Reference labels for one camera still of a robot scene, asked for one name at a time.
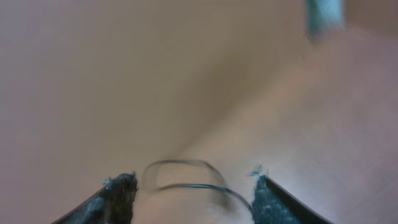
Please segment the beige wall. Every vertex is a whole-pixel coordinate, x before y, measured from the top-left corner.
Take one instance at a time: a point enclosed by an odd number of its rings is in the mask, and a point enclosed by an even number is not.
[[[0,3],[0,222],[183,149],[306,43],[292,1]]]
[[[255,182],[248,174],[263,164],[264,173],[332,223],[396,223],[397,57],[394,41],[361,29],[342,32],[304,62],[285,65],[278,80],[179,158],[210,162],[248,201]],[[167,171],[167,183],[211,183],[203,171]],[[251,223],[238,200],[222,213],[213,209],[214,197],[206,190],[140,194],[135,220]]]
[[[395,0],[346,0],[346,20],[347,23],[396,39],[397,9],[398,2]]]

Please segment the wooden floor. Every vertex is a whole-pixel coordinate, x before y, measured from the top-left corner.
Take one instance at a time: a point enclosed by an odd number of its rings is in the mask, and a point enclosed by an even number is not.
[[[178,157],[214,164],[249,200],[254,180],[248,174],[263,164],[272,179],[333,223],[395,223],[397,56],[394,41],[360,30],[340,34],[304,63],[285,67],[270,88],[235,107]],[[206,178],[182,172],[164,178]],[[209,211],[211,196],[194,190],[141,196],[136,223],[250,223],[238,202],[238,215]]]

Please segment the blurry object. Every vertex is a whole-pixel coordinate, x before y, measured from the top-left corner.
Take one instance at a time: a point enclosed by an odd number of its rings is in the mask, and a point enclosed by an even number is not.
[[[130,224],[138,190],[136,174],[107,179],[104,187],[53,224]]]
[[[191,165],[191,166],[202,166],[206,167],[207,169],[211,170],[213,177],[217,181],[218,185],[212,185],[212,184],[197,184],[197,183],[177,183],[177,184],[169,184],[166,186],[158,186],[156,184],[156,181],[150,181],[150,180],[155,180],[157,179],[159,169],[161,165],[164,164],[185,164],[185,165]],[[244,199],[240,194],[237,192],[231,190],[228,188],[226,181],[224,180],[224,177],[221,175],[221,173],[213,167],[211,164],[209,164],[206,161],[202,160],[197,160],[197,159],[171,159],[171,160],[164,160],[164,161],[157,161],[149,166],[144,171],[144,175],[142,176],[142,184],[145,189],[147,190],[152,190],[152,191],[161,191],[161,190],[168,190],[168,189],[173,189],[173,188],[191,188],[191,189],[211,189],[215,190],[218,192],[223,193],[222,196],[222,206],[223,208],[230,210],[231,209],[231,202],[229,201],[229,195],[232,195],[239,199],[244,206],[252,213],[252,208],[250,206],[250,203]]]
[[[309,39],[319,39],[323,33],[344,27],[343,0],[306,0],[306,23]]]

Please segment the wire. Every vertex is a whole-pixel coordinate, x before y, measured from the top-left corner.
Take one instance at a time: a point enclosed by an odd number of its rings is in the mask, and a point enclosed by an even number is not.
[[[211,184],[170,184],[170,185],[165,185],[162,187],[159,187],[157,185],[155,187],[148,187],[146,185],[146,183],[149,179],[146,178],[146,176],[147,176],[149,168],[153,167],[154,165],[160,166],[162,164],[170,164],[170,163],[186,164],[186,165],[192,165],[192,166],[203,165],[203,166],[209,168],[209,170],[213,171],[216,174],[217,179],[225,187],[220,187],[220,186],[211,185]],[[168,190],[168,189],[173,189],[173,188],[211,189],[211,190],[219,191],[226,195],[232,195],[232,196],[236,197],[237,199],[239,199],[244,204],[244,206],[250,211],[251,215],[253,215],[253,209],[252,209],[250,203],[246,199],[244,199],[244,197],[242,197],[240,194],[238,194],[237,192],[227,188],[226,182],[225,182],[223,176],[221,175],[221,173],[216,168],[214,168],[211,164],[209,164],[208,162],[202,161],[202,160],[172,159],[172,160],[157,161],[157,162],[154,162],[154,163],[150,164],[149,166],[147,166],[147,168],[145,169],[144,174],[142,176],[142,179],[143,179],[143,185],[145,188],[151,189],[151,190],[156,190],[156,191]]]

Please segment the teal object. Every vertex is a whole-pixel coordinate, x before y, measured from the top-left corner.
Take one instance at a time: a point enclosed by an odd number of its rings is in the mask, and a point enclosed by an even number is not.
[[[306,23],[307,35],[310,39],[315,39],[322,31],[322,14],[317,0],[306,0]]]

